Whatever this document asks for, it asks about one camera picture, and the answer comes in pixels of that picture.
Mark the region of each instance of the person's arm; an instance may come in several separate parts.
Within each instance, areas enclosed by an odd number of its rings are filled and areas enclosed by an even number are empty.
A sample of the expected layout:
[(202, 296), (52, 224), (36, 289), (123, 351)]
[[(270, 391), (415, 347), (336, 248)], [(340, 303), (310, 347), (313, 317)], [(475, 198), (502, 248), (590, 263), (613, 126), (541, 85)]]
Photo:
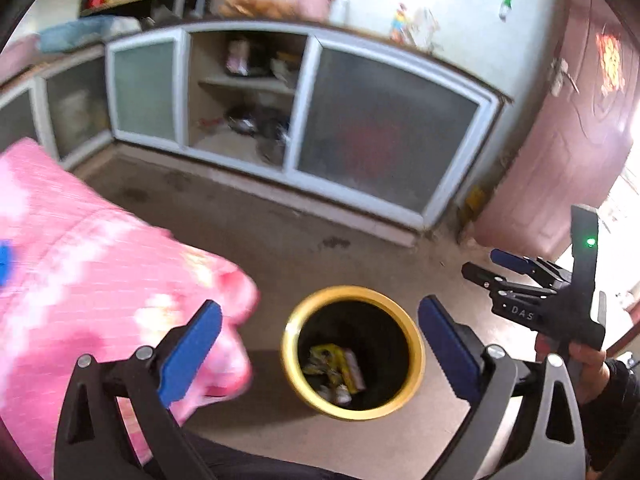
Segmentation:
[[(549, 352), (545, 338), (538, 335), (536, 358), (542, 361)], [(571, 343), (569, 354), (583, 364), (575, 397), (591, 468), (602, 471), (629, 434), (633, 414), (640, 406), (640, 383), (621, 362), (605, 361), (605, 351)]]

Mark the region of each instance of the pink door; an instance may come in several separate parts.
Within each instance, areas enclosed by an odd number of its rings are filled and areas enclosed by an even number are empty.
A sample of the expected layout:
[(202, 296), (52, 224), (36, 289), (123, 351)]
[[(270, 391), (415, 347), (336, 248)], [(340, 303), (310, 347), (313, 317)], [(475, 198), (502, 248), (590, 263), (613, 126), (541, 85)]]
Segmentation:
[(557, 258), (570, 243), (571, 204), (599, 207), (631, 149), (638, 53), (604, 0), (566, 5), (553, 93), (476, 221), (485, 247)]

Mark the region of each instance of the pink cloth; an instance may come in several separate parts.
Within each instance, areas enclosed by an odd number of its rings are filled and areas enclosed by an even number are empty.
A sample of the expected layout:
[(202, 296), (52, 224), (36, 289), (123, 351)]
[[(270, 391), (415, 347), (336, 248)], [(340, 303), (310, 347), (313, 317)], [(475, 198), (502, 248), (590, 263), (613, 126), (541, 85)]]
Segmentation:
[[(78, 356), (119, 360), (155, 346), (207, 299), (222, 307), (222, 332), (171, 410), (183, 423), (211, 396), (248, 385), (235, 327), (258, 296), (237, 266), (102, 199), (32, 140), (0, 156), (0, 186), (0, 239), (15, 257), (0, 288), (0, 418), (40, 475), (52, 478), (58, 416)], [(128, 400), (121, 410), (136, 452), (148, 459)]]

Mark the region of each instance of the frosted glass panel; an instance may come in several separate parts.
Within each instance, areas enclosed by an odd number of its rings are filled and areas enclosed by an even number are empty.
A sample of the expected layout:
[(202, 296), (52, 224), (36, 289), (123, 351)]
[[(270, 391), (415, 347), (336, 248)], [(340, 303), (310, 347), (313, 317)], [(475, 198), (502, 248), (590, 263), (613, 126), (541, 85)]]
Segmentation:
[(29, 91), (18, 95), (0, 109), (0, 153), (23, 137), (37, 140)]
[(47, 81), (47, 98), (60, 158), (110, 129), (104, 58), (51, 77)]
[(476, 108), (417, 75), (323, 49), (298, 169), (422, 212)]
[(173, 41), (114, 54), (118, 128), (175, 140)]

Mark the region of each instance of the trash can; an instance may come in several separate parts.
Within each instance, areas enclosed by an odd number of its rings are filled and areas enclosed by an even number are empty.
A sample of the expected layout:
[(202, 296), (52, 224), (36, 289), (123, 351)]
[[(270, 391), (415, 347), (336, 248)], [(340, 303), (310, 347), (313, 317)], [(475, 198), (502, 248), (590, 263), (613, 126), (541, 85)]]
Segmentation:
[[(346, 407), (322, 398), (303, 373), (311, 348), (325, 344), (351, 350), (362, 373), (365, 389)], [(289, 317), (281, 354), (298, 396), (341, 420), (369, 420), (398, 410), (424, 375), (424, 343), (413, 320), (386, 296), (359, 286), (332, 286), (302, 301)]]

